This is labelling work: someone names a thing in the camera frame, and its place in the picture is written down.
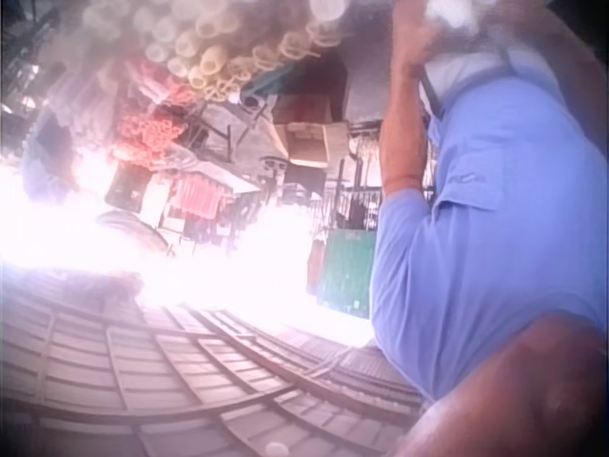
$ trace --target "man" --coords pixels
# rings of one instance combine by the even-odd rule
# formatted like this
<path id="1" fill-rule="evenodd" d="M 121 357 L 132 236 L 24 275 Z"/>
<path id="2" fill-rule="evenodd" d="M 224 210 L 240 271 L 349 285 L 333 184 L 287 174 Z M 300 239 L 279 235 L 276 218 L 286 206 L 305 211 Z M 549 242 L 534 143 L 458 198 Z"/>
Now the man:
<path id="1" fill-rule="evenodd" d="M 388 360 L 440 400 L 397 455 L 578 455 L 606 404 L 606 75 L 541 1 L 499 8 L 487 20 L 545 60 L 470 72 L 461 90 L 438 90 L 427 67 L 443 113 L 432 207 L 419 87 L 438 31 L 423 0 L 394 13 L 372 323 Z"/>

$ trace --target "cardboard box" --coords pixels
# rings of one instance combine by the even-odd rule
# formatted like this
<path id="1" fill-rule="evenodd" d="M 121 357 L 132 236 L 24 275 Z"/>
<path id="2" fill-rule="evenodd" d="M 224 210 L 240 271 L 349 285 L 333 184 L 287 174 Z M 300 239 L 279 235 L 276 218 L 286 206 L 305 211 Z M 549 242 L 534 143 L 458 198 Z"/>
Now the cardboard box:
<path id="1" fill-rule="evenodd" d="M 331 157 L 349 152 L 347 124 L 331 121 L 326 96 L 285 95 L 278 99 L 267 129 L 274 146 L 292 164 L 325 169 Z"/>

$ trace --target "red cloth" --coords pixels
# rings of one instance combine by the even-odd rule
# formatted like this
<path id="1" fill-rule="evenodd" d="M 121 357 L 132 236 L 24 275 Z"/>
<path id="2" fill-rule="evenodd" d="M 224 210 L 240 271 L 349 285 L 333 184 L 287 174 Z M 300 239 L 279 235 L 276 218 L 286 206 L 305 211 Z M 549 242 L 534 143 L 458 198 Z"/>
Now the red cloth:
<path id="1" fill-rule="evenodd" d="M 220 186 L 200 176 L 190 175 L 182 179 L 171 203 L 175 208 L 213 220 L 218 215 L 224 191 Z"/>

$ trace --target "green panel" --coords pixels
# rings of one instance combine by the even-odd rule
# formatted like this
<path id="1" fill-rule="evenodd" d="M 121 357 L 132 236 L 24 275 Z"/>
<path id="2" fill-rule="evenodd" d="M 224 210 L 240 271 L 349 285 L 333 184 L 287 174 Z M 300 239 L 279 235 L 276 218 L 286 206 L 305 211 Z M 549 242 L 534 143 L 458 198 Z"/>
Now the green panel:
<path id="1" fill-rule="evenodd" d="M 318 303 L 357 317 L 368 318 L 369 289 L 376 233 L 334 230 L 327 241 Z"/>

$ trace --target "teal object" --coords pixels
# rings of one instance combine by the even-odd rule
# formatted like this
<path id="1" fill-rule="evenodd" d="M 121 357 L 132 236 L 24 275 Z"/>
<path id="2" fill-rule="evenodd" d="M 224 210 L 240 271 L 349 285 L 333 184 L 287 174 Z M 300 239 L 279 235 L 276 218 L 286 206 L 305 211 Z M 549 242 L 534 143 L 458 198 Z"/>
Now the teal object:
<path id="1" fill-rule="evenodd" d="M 370 317 L 370 279 L 376 232 L 334 230 L 325 248 L 317 290 L 319 305 L 356 317 Z"/>

